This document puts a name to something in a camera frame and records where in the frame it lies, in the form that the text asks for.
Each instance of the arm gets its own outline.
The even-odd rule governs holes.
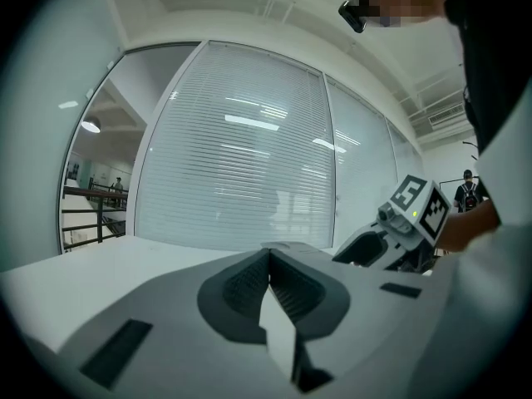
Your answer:
[[[451,214],[436,246],[451,252],[462,251],[472,239],[495,230],[498,225],[493,203],[484,201],[467,213]]]

